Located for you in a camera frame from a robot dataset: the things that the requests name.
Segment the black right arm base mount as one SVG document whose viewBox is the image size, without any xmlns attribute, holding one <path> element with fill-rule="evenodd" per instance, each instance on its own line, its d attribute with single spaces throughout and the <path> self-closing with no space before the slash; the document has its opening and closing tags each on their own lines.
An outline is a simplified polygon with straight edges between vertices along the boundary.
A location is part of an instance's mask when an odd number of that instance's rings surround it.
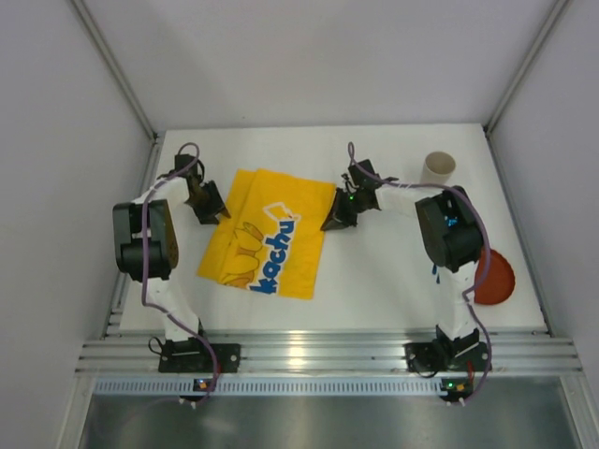
<svg viewBox="0 0 599 449">
<path fill-rule="evenodd" d="M 440 372 L 474 372 L 491 370 L 489 347 L 481 340 L 478 328 L 465 337 L 450 339 L 437 326 L 435 338 L 429 342 L 411 342 L 404 346 L 407 368 L 422 377 Z"/>
</svg>

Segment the yellow Pikachu placemat cloth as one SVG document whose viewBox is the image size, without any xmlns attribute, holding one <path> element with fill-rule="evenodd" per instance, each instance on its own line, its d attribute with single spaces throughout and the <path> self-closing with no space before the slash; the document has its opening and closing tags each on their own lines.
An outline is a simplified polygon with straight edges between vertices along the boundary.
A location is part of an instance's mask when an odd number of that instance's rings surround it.
<svg viewBox="0 0 599 449">
<path fill-rule="evenodd" d="M 264 295 L 310 300 L 336 186 L 267 169 L 240 169 L 229 216 L 216 227 L 199 277 Z"/>
</svg>

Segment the beige paper cup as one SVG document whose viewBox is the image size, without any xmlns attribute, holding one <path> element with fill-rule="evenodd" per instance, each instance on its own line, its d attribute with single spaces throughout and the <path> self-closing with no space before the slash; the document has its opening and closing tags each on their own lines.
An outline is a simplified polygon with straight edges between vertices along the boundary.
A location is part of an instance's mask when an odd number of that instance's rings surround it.
<svg viewBox="0 0 599 449">
<path fill-rule="evenodd" d="M 447 152 L 430 152 L 424 159 L 421 183 L 446 184 L 456 169 L 456 161 Z"/>
</svg>

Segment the red-brown round plate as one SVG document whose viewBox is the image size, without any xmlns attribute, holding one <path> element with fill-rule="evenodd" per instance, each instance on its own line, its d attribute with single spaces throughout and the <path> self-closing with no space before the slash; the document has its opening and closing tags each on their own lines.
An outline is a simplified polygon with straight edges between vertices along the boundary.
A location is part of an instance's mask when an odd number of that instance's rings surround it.
<svg viewBox="0 0 599 449">
<path fill-rule="evenodd" d="M 475 304 L 495 306 L 507 301 L 516 287 L 516 276 L 509 262 L 490 250 L 490 267 L 485 280 L 475 290 Z"/>
</svg>

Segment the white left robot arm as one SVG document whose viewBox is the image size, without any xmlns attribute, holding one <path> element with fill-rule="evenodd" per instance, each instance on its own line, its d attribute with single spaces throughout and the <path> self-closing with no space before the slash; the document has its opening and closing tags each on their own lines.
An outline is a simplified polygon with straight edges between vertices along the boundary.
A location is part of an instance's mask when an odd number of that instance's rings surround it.
<svg viewBox="0 0 599 449">
<path fill-rule="evenodd" d="M 140 284 L 141 305 L 162 314 L 166 338 L 173 342 L 198 338 L 203 327 L 175 276 L 180 245 L 172 213 L 187 207 L 202 225 L 230 217 L 216 183 L 204 175 L 196 156 L 179 153 L 174 168 L 144 194 L 112 208 L 117 267 Z"/>
</svg>

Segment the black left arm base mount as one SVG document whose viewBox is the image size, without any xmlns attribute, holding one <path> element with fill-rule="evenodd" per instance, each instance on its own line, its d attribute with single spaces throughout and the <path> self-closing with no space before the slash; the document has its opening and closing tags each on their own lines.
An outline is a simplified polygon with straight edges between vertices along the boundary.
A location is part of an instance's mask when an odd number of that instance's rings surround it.
<svg viewBox="0 0 599 449">
<path fill-rule="evenodd" d="M 238 343 L 211 343 L 216 357 L 216 367 L 206 346 L 195 338 L 185 341 L 161 341 L 150 337 L 148 349 L 159 357 L 158 371 L 162 373 L 236 373 L 241 362 Z"/>
</svg>

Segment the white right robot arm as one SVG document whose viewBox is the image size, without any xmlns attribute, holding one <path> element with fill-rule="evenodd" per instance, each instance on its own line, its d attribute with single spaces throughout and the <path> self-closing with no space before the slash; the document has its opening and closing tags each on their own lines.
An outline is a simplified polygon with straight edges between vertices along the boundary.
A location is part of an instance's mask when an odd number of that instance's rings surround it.
<svg viewBox="0 0 599 449">
<path fill-rule="evenodd" d="M 474 290 L 475 272 L 487 242 L 466 191 L 459 185 L 381 178 L 368 159 L 350 164 L 343 179 L 344 187 L 336 189 L 321 229 L 354 227 L 367 210 L 398 212 L 415 219 L 438 284 L 437 328 L 451 341 L 474 334 L 468 295 Z"/>
</svg>

